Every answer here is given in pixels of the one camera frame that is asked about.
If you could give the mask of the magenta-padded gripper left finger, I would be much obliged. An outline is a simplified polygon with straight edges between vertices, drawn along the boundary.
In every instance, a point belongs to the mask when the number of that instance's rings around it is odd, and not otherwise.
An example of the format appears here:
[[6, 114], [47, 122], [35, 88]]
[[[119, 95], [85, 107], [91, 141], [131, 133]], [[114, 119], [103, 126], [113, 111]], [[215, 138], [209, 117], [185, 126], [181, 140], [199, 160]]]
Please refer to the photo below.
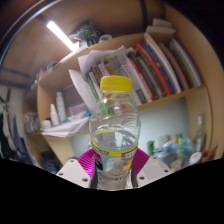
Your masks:
[[78, 159], [69, 159], [57, 176], [83, 188], [96, 189], [94, 150], [88, 150]]

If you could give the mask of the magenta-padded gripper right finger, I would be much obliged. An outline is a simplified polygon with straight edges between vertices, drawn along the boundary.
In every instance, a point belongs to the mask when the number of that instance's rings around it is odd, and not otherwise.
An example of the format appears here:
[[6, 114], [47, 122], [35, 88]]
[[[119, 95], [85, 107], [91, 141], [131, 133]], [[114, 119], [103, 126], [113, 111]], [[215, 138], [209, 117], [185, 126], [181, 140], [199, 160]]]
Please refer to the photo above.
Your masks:
[[141, 149], [136, 151], [131, 172], [134, 188], [146, 186], [170, 174], [172, 171], [159, 157], [149, 156]]

